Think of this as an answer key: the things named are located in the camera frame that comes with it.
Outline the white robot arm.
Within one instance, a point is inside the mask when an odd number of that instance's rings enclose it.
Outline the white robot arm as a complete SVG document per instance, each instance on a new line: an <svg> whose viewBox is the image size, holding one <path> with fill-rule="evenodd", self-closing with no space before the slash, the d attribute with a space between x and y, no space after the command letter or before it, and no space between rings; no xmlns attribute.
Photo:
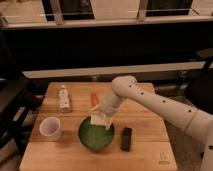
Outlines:
<svg viewBox="0 0 213 171"><path fill-rule="evenodd" d="M125 99L131 99L162 117L205 145L200 171L213 171L213 115L175 100L150 93L137 85L134 76L112 80L108 94L90 110L92 125L108 129L113 115Z"/></svg>

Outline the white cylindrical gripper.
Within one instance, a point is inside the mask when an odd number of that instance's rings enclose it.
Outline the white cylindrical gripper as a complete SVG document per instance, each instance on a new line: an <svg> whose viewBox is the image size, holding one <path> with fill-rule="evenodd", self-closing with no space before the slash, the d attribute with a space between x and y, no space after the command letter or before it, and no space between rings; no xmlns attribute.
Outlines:
<svg viewBox="0 0 213 171"><path fill-rule="evenodd" d="M109 130L112 123L113 123L113 117L108 117L108 116L113 116L119 106L122 103L122 98L118 95L116 95L112 90L110 90L106 96L101 100L100 104L95 105L88 113L92 113L93 111L96 111L99 109L100 106L100 111L103 112L107 117L106 117L106 126L105 129Z"/></svg>

